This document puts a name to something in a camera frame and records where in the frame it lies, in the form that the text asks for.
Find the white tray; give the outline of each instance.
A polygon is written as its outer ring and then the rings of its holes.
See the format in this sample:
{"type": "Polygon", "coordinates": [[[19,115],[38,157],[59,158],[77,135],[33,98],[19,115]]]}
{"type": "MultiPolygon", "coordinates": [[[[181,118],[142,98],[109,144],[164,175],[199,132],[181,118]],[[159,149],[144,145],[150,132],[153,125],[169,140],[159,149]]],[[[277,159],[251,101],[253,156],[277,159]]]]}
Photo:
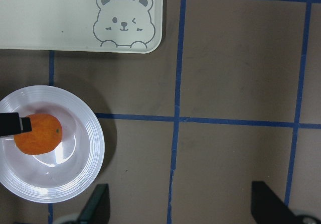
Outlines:
{"type": "Polygon", "coordinates": [[[0,48],[148,53],[163,0],[0,0],[0,48]]]}

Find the bear drawing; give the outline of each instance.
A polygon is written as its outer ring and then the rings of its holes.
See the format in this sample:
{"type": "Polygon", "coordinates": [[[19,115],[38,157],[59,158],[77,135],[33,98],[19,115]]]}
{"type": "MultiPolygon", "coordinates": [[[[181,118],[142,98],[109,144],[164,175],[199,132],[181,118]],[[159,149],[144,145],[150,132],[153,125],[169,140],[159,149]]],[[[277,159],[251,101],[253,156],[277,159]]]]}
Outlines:
{"type": "Polygon", "coordinates": [[[147,43],[155,36],[155,25],[149,13],[153,0],[96,0],[96,3],[100,10],[93,32],[100,46],[143,44],[147,48],[147,43]]]}

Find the orange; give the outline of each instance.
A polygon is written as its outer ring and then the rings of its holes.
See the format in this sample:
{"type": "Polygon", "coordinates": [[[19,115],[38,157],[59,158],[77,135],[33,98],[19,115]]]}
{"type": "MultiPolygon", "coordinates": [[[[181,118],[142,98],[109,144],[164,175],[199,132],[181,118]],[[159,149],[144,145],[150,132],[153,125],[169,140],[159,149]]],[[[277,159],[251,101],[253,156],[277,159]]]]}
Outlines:
{"type": "Polygon", "coordinates": [[[48,114],[26,117],[30,118],[32,131],[14,135],[16,146],[28,155],[53,151],[62,139],[62,127],[58,119],[48,114]]]}

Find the metal screw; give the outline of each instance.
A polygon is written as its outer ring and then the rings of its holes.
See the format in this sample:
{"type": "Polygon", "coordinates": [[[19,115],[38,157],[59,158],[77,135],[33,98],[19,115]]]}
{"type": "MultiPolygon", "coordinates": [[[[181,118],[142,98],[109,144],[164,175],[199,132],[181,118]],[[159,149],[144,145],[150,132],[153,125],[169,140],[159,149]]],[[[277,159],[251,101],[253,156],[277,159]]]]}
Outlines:
{"type": "Polygon", "coordinates": [[[304,224],[316,224],[316,220],[314,220],[310,217],[305,217],[305,218],[303,218],[303,223],[304,224]]]}

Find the white plate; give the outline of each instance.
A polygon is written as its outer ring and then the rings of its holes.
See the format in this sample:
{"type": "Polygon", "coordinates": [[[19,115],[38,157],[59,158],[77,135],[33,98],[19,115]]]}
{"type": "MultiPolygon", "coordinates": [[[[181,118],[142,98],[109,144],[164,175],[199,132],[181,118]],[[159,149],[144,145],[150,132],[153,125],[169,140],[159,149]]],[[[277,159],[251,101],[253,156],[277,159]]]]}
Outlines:
{"type": "Polygon", "coordinates": [[[1,0],[0,48],[148,53],[163,0],[1,0]]]}
{"type": "Polygon", "coordinates": [[[46,154],[27,155],[13,137],[0,138],[0,182],[14,194],[35,202],[55,203],[84,191],[101,168],[105,143],[99,121],[78,97],[57,87],[30,86],[0,101],[0,113],[55,116],[62,142],[46,154]]]}

